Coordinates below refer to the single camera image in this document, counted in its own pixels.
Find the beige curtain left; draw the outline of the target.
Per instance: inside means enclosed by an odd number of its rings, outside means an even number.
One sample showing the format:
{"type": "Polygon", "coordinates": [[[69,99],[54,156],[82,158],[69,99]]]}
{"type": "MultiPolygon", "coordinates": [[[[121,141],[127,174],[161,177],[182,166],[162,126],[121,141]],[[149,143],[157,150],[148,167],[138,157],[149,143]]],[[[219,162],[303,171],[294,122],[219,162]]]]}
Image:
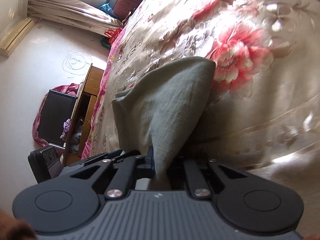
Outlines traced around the beige curtain left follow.
{"type": "Polygon", "coordinates": [[[80,0],[28,0],[28,15],[110,37],[120,20],[80,0]]]}

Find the black monitor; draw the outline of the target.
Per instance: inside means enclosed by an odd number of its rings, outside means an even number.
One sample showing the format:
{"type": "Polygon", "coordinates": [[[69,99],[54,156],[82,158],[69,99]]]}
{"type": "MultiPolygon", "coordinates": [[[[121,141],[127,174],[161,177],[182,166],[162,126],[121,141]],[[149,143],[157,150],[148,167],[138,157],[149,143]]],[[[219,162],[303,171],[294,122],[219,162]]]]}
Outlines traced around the black monitor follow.
{"type": "Polygon", "coordinates": [[[46,142],[63,146],[64,141],[60,138],[63,134],[63,124],[71,118],[77,97],[54,90],[50,90],[44,101],[40,113],[38,134],[46,142]]]}

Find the wooden bedside desk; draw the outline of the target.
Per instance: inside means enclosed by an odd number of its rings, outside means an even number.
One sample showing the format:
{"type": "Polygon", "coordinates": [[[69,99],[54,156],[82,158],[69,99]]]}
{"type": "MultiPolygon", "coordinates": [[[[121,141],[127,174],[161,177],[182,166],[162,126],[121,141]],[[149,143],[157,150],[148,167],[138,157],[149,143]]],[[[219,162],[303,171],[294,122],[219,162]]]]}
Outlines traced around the wooden bedside desk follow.
{"type": "Polygon", "coordinates": [[[91,130],[91,118],[95,103],[97,101],[100,81],[104,71],[100,68],[90,65],[88,73],[84,82],[79,88],[78,100],[75,104],[74,111],[71,118],[71,125],[69,128],[65,151],[63,153],[63,165],[68,166],[81,159],[82,152],[85,148],[85,143],[88,139],[91,130]],[[79,149],[77,153],[71,152],[71,138],[76,133],[76,128],[80,127],[80,122],[83,122],[82,132],[79,141],[79,149]]]}

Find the floral satin bedspread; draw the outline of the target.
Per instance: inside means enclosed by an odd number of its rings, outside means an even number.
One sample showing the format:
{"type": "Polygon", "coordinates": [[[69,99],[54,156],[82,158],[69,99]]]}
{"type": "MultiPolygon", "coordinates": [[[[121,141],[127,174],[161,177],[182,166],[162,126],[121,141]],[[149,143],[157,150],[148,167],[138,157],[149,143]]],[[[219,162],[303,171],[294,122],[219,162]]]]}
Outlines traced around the floral satin bedspread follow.
{"type": "Polygon", "coordinates": [[[178,154],[288,186],[319,232],[319,0],[143,0],[107,61],[82,153],[178,154]]]}

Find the blue plastic bag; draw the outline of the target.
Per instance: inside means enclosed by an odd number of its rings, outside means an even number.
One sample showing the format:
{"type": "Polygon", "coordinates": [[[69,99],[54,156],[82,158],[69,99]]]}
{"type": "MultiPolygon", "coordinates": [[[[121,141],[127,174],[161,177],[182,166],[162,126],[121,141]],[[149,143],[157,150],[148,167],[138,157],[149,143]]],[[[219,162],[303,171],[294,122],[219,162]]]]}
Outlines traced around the blue plastic bag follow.
{"type": "Polygon", "coordinates": [[[117,16],[114,14],[112,8],[110,7],[109,3],[105,3],[98,7],[99,10],[103,11],[104,13],[110,15],[113,18],[117,18],[117,16]]]}

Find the grey-green pants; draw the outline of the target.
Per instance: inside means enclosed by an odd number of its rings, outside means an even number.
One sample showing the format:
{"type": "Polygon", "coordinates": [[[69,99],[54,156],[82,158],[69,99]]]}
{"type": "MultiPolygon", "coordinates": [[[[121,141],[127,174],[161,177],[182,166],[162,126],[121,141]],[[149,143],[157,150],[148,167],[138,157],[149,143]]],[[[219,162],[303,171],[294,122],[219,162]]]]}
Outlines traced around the grey-green pants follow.
{"type": "Polygon", "coordinates": [[[153,146],[155,177],[149,189],[169,189],[167,169],[204,112],[215,67],[204,57],[175,60],[112,100],[120,148],[146,153],[153,146]]]}

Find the red gift bag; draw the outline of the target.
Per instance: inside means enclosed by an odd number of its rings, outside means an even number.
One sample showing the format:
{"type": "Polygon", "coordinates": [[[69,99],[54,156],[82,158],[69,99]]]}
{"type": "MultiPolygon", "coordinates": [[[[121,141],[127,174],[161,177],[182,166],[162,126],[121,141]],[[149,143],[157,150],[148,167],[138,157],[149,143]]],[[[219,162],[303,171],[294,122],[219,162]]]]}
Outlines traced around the red gift bag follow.
{"type": "Polygon", "coordinates": [[[117,39],[117,37],[119,36],[119,34],[121,33],[122,29],[121,28],[117,28],[117,29],[108,29],[104,32],[104,42],[106,44],[112,45],[115,40],[117,39]]]}

